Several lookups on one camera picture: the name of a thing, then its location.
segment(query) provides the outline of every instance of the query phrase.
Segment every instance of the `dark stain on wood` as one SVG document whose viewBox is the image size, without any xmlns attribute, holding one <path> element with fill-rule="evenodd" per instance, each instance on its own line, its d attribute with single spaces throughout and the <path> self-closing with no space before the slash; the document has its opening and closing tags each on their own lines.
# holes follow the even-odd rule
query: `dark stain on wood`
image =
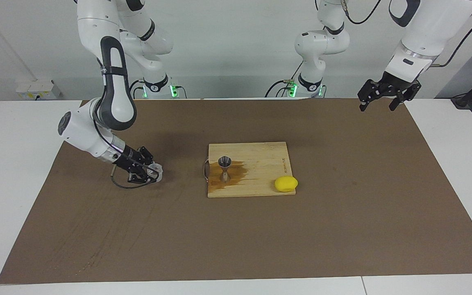
<svg viewBox="0 0 472 295">
<path fill-rule="evenodd" d="M 218 163 L 211 163 L 209 166 L 209 192 L 214 192 L 217 189 L 223 189 L 226 186 L 237 185 L 242 179 L 247 176 L 249 169 L 243 167 L 243 162 L 232 161 L 231 166 L 227 170 L 231 179 L 229 182 L 224 183 L 221 181 L 221 167 Z"/>
</svg>

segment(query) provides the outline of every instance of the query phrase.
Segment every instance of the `brown table surface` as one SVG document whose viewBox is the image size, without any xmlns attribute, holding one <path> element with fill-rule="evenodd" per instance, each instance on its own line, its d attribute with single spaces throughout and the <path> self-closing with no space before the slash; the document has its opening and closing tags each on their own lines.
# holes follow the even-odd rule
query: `brown table surface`
<svg viewBox="0 0 472 295">
<path fill-rule="evenodd" d="M 472 221 L 405 106 L 136 105 L 118 135 L 155 155 L 163 181 L 119 189 L 110 164 L 65 143 L 0 284 L 472 273 Z M 209 143 L 274 141 L 296 196 L 207 198 Z"/>
</svg>

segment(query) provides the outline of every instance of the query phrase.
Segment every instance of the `wooden cutting board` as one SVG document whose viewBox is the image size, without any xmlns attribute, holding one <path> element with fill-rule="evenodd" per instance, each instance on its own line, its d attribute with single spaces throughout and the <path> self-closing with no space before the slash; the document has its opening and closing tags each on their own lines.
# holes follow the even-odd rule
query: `wooden cutting board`
<svg viewBox="0 0 472 295">
<path fill-rule="evenodd" d="M 218 165 L 223 156 L 232 159 L 227 183 Z M 282 193 L 274 187 L 278 177 L 292 175 L 286 142 L 209 145 L 209 198 L 295 195 L 296 190 Z"/>
</svg>

